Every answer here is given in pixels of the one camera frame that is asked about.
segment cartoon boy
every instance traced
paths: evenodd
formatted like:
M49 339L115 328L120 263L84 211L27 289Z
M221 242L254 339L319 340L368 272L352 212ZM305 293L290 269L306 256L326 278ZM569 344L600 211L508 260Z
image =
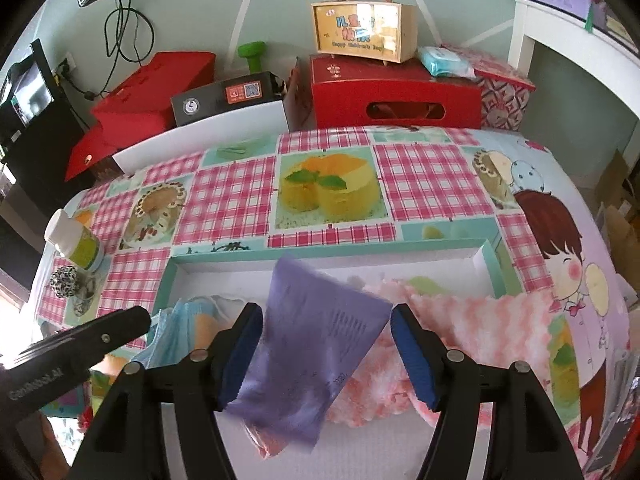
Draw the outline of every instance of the cartoon boy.
M514 194L542 252L554 283L554 293L564 310L574 342L580 381L580 435L582 446L587 421L591 430L586 452L591 455L600 437L606 392L604 316L609 309L609 288L595 264L584 268L582 235L566 206L549 193L523 190ZM585 309L584 284L594 309Z

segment bottle cap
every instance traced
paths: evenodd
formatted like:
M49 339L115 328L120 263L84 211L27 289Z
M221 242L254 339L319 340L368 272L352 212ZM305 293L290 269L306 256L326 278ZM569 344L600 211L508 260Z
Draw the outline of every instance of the bottle cap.
M65 221L68 220L69 215L62 209L58 209L53 213L51 220L49 220L49 223L47 224L47 228L44 231L44 239L50 244L59 244L61 238L65 235Z

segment red gift box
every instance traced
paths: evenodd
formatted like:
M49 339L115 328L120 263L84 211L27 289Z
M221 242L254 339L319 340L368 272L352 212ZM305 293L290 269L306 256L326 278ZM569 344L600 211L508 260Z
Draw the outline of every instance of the red gift box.
M467 59L482 90L482 127L517 132L536 86L506 61L461 46L446 48Z
M417 59L384 65L349 56L311 56L318 128L479 128L480 90L465 79L434 78Z
M92 108L99 124L71 152L66 179L118 150L175 128L171 97L213 81L216 55L158 52Z

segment pink fluffy towel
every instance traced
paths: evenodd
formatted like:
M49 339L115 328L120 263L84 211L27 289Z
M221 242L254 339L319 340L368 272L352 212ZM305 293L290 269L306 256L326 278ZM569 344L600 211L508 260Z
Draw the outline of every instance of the pink fluffy towel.
M393 304L408 304L424 329L434 331L448 348L462 350L478 364L508 368L514 361L526 361L548 389L551 290L499 300L420 296L412 286L393 280L365 290ZM357 428L410 406L431 426L436 425L438 414L415 397L388 324L334 400L327 420ZM478 428L490 426L491 406L482 405ZM275 456L286 446L255 428L248 430L264 457Z

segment green dumbbell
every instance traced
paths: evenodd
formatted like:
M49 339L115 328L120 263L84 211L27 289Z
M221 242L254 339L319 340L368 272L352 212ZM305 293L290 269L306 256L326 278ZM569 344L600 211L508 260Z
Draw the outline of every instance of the green dumbbell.
M264 54L267 49L264 41L253 41L252 43L245 43L238 47L238 56L244 57L249 64L249 72L255 74L256 72L262 72L262 63L260 62L260 56Z

